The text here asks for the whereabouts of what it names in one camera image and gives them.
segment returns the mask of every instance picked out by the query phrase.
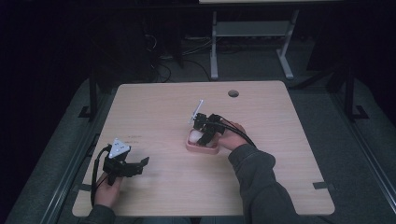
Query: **wire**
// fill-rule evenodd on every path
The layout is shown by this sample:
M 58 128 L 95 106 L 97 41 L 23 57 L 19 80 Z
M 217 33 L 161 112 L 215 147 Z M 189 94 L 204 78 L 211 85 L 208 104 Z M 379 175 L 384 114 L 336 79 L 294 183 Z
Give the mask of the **wire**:
M 170 78 L 171 78 L 171 76 L 172 76 L 172 71 L 171 71 L 171 69 L 170 69 L 168 66 L 166 66 L 166 65 L 164 65 L 164 64 L 161 64 L 161 63 L 159 63 L 158 65 L 164 67 L 164 68 L 165 68 L 166 70 L 168 70 L 168 72 L 169 72 L 168 77 L 165 79 L 165 81 L 163 81 L 163 83 L 169 81 Z
M 90 33 L 88 32 L 88 28 L 97 20 L 99 20 L 99 18 L 101 18 L 102 16 L 98 16 L 96 17 L 94 20 L 90 21 L 86 26 L 85 26 L 85 34 L 86 36 L 89 38 L 89 40 L 91 41 L 91 43 L 96 46 L 100 51 L 102 51 L 110 60 L 112 60 L 116 65 L 118 65 L 120 68 L 124 69 L 127 72 L 130 72 L 133 75 L 136 75 L 135 72 L 131 71 L 129 68 L 125 67 L 122 63 L 120 63 L 118 60 L 116 60 L 113 56 L 111 56 L 109 53 L 107 53 L 102 47 L 100 47 L 90 36 Z
M 92 181 L 91 181 L 91 205 L 92 206 L 95 204 L 95 194 L 96 194 L 97 188 L 99 187 L 99 186 L 96 186 L 96 178 L 98 175 L 99 160 L 105 151 L 108 152 L 109 147 L 105 147 L 99 152 L 98 156 L 96 157 L 95 163 L 93 164 Z
M 220 115 L 219 115 L 219 117 L 220 117 L 221 119 L 224 119 L 225 121 L 227 121 L 229 124 L 231 124 L 233 127 L 235 127 L 235 129 L 238 129 L 235 125 L 233 125 L 229 120 L 225 119 L 223 116 L 220 116 Z
M 213 125 L 218 125 L 218 126 L 224 127 L 224 128 L 226 128 L 226 129 L 228 129 L 228 130 L 230 130 L 230 131 L 232 131 L 232 132 L 234 132 L 236 134 L 239 134 L 250 145 L 252 145 L 254 147 L 256 146 L 256 145 L 254 145 L 253 141 L 245 133 L 240 131 L 238 128 L 234 128 L 233 126 L 230 126 L 230 125 L 227 125 L 227 124 L 224 124 L 224 123 L 218 123 L 218 122 L 209 122 L 209 121 L 196 121 L 196 122 L 200 122 L 200 123 L 203 123 L 203 124 L 213 124 Z
M 187 59 L 183 59 L 183 61 L 184 61 L 184 62 L 189 62 L 189 63 L 195 63 L 195 64 L 197 64 L 198 66 L 200 66 L 200 67 L 204 70 L 207 79 L 208 79 L 209 81 L 212 81 L 212 79 L 210 79 L 210 75 L 206 72 L 206 69 L 205 69 L 200 63 L 195 62 L 195 61 L 192 61 L 192 60 L 187 60 Z

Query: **person's arm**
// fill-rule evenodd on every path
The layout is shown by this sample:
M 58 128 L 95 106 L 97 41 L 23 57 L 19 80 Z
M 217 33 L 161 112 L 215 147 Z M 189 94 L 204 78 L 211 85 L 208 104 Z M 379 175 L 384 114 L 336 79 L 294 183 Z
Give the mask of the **person's arm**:
M 239 124 L 233 125 L 245 131 Z M 249 145 L 245 139 L 228 130 L 219 143 L 232 151 L 229 161 L 240 184 L 246 224 L 303 223 L 288 192 L 276 182 L 274 156 Z
M 103 173 L 97 181 L 95 205 L 90 214 L 80 224 L 112 224 L 116 218 L 112 207 L 120 195 L 122 177 L 117 177 L 112 186 L 107 184 L 107 174 Z

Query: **hole in table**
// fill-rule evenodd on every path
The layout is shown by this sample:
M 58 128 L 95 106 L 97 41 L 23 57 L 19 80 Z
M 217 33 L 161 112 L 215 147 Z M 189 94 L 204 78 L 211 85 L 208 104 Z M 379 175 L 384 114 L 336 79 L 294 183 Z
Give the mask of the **hole in table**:
M 231 90 L 231 91 L 228 91 L 228 95 L 235 98 L 239 95 L 239 92 L 235 91 L 235 90 Z

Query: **table top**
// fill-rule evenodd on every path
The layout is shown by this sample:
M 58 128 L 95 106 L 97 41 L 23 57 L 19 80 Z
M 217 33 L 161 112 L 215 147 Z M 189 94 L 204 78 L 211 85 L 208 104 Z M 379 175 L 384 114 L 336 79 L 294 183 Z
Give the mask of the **table top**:
M 231 90 L 239 96 L 230 97 Z M 195 82 L 119 87 L 92 157 L 117 137 L 132 147 L 127 162 L 150 160 L 142 175 L 124 178 L 114 208 L 118 216 L 243 214 L 239 184 L 228 162 L 230 151 L 223 148 L 218 155 L 208 155 L 185 147 L 192 128 L 188 121 L 200 99 L 200 113 L 242 124 L 258 149 L 276 157 L 276 179 L 289 192 L 298 214 L 334 211 L 329 191 L 313 186 L 323 178 L 282 82 Z M 93 161 L 83 180 L 87 185 Z M 91 209 L 90 193 L 80 190 L 73 214 L 84 217 Z

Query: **black tape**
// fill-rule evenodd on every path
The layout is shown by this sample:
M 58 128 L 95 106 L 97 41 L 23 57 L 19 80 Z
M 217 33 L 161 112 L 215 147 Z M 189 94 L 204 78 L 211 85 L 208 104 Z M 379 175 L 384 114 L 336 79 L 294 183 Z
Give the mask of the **black tape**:
M 315 189 L 326 189 L 328 187 L 326 182 L 316 182 L 313 185 Z
M 91 191 L 91 185 L 81 184 L 79 186 L 79 189 L 84 190 L 84 191 Z

